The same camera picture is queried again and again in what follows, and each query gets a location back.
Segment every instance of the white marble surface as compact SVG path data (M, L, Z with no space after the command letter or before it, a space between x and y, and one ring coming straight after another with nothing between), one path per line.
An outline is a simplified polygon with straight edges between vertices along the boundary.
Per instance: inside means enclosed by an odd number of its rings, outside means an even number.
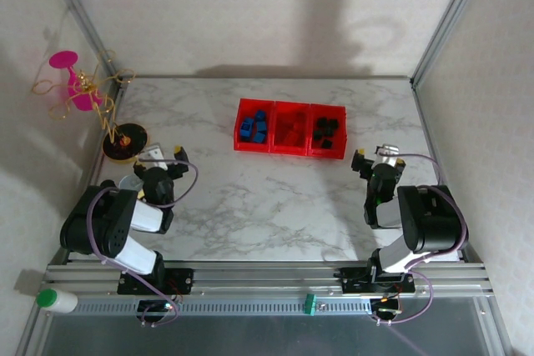
M344 105L344 160L239 153L233 149L240 98ZM365 181L350 169L357 148L428 148L407 80L139 78L128 86L119 123L140 123L167 155L175 144L200 170L197 186L174 208L165 235L134 233L168 260L367 259L398 238L372 230L363 214ZM400 184L435 183L430 164L406 160ZM118 182L131 165L105 160L98 181ZM181 193L193 172L175 182Z

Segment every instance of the cube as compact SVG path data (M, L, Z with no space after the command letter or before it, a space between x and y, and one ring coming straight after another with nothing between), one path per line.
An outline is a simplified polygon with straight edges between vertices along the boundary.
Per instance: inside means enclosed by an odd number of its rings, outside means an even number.
M326 117L317 118L317 128L326 128L327 125L328 125L328 118Z
M259 133L267 133L267 124L265 121L259 121L256 123L256 131Z
M325 139L323 143L320 145L323 149L332 149L332 145L334 143L332 141L329 141L328 139Z
M334 129L332 127L326 127L325 137L332 138L334 136Z
M332 129L337 129L340 127L340 122L337 121L337 118L331 118L328 120L328 126Z
M254 119L256 121L265 121L265 117L267 117L267 114L263 110L258 110Z
M314 141L320 141L323 138L323 132L318 129L314 131Z
M254 139L252 139L252 142L254 142L254 143L263 143L264 140L265 140L265 134L264 134L264 133L257 132L257 133L254 135Z
M250 139L250 136L252 135L252 124L243 121L241 123L241 127L239 128L239 135L243 140Z

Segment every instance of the cable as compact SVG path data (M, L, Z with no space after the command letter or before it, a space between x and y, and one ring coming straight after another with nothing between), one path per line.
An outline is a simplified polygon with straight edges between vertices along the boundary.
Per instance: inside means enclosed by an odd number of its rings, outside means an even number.
M115 268L119 269L120 271L123 271L124 273L131 275L132 277L137 279L142 285L144 285L145 287L147 287L152 292L156 293L158 296L160 296L161 298L165 299L167 302L169 302L172 305L172 308L173 308L173 311L174 311L174 316L170 320L163 321L161 323L152 323L151 324L152 327L155 328L155 327L159 327L160 325L164 325L164 324L167 324L167 323L172 323L175 319L178 318L179 315L178 315L178 306L177 306L177 304L169 296L167 296L166 294L161 292L159 289L155 288L151 283L149 283L144 278L140 277L134 271L130 271L127 268L125 268L122 264L116 263L113 260L111 260L109 258L106 258L104 255L102 255L100 253L100 250L98 250L97 241L94 238L94 231L93 231L93 211L94 211L94 208L95 208L97 202L102 198L102 196L105 195L108 192L113 191L113 190L118 190L118 189L117 188L113 188L113 187L103 188L100 192L98 192L96 194L96 196L93 198L93 200L91 200L91 203L89 204L89 207L88 207L88 210L87 210L87 234L88 234L88 237L89 237L89 242L91 243L91 249L93 250L93 253L95 254L95 256L102 262L102 264L107 264L109 266L115 267ZM146 313L146 309L145 309L145 312L143 313L143 316L141 318L141 324L142 325L145 324L145 321L144 321L145 313Z
M434 289L432 288L431 281L424 274L421 274L418 271L411 271L411 273L413 275L416 275L416 276L422 278L428 284L428 290L429 290L430 295L429 295L429 298L428 298L428 302L426 302L425 307L422 308L417 313L412 314L410 317L403 318L402 320L383 320L382 318L374 315L373 319L376 321L377 325L380 325L380 322L382 322L382 321L387 321L388 325L406 323L407 321L411 321L414 318L418 318L419 316L421 316L432 305L432 301L434 300Z
M190 163L190 162L185 162L183 160L175 160L173 158L159 158L159 159L153 159L153 158L140 158L138 159L141 163L153 163L153 162L164 162L164 163L178 163L178 164L184 164L188 167L191 167L194 172L195 172L195 175L194 175L194 180L193 180L193 183L191 183L191 185L189 185L189 188L187 188L187 190L182 193L177 199L175 199L173 202L171 203L168 203L168 204L152 204L152 203L146 203L148 204L149 206L153 206L155 208L172 208L174 207L174 205L176 205L176 203L178 203L180 200L182 200L183 198L185 198L185 196L191 192L191 190L193 189L193 187L196 185L197 181L199 180L199 168L197 166L195 166L194 164Z
M399 301L399 310L401 312L403 312L404 310L402 309L402 303L401 303L401 293L402 293L402 287L400 287L399 285L395 284L395 288L397 289L397 300Z
M174 281L173 279L170 279L169 281L167 281L167 284L170 285L171 288L174 289L174 291L176 292L176 298L180 296L180 302L183 303L184 296L183 294L180 293L180 291L178 291L178 284L176 283L176 281Z
M431 158L430 156L426 156L425 154L420 154L420 153L399 153L399 154L377 153L377 154L383 158L424 158L425 160L432 162L432 164L434 164L434 166L436 167L438 185L441 185L443 183L441 181L441 177L443 177L441 166L434 158Z

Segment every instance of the black round base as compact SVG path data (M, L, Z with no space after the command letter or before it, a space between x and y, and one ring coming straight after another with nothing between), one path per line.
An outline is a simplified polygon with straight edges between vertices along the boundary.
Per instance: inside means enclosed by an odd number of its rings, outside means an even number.
M380 311L379 309L398 310L399 301L397 299L387 299L385 302L381 302L380 299L371 301L370 309L376 316L382 320L392 320L397 315L396 313Z
M102 150L108 158L117 162L126 162L141 153L149 141L146 130L138 124L127 123L117 126L115 142L111 143L109 134L103 139ZM129 143L121 141L121 137L129 138Z

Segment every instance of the black block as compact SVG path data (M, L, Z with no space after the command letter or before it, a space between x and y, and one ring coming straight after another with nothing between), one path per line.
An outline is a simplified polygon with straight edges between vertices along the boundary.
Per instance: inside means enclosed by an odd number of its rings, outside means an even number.
M334 143L332 141L329 141L328 139L325 139L323 143L320 145L323 149L332 149L332 145Z
M323 138L323 132L318 129L314 131L314 141L320 141Z
M334 129L332 127L326 127L325 137L332 138L334 136Z
M328 120L328 126L332 129L337 129L340 127L340 122L337 121L337 118L331 118Z
M326 128L327 125L328 125L328 118L326 118L326 117L317 118L317 127L318 128Z

